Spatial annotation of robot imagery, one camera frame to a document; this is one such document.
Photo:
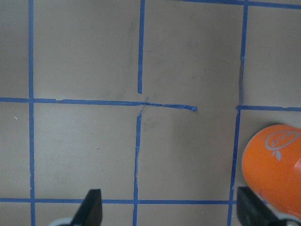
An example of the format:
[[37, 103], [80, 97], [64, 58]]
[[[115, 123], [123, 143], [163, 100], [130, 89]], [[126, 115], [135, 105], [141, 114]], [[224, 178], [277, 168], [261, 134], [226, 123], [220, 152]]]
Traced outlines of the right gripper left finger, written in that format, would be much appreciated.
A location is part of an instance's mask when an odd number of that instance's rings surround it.
[[71, 226], [100, 226], [103, 219], [102, 195], [100, 189], [88, 191], [81, 206], [71, 220]]

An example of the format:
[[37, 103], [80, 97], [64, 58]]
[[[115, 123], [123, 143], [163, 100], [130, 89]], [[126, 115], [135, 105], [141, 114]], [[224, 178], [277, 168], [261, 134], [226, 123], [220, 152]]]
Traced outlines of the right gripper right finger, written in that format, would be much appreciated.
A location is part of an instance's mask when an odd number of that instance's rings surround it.
[[238, 188], [237, 218], [242, 226], [284, 225], [249, 187]]

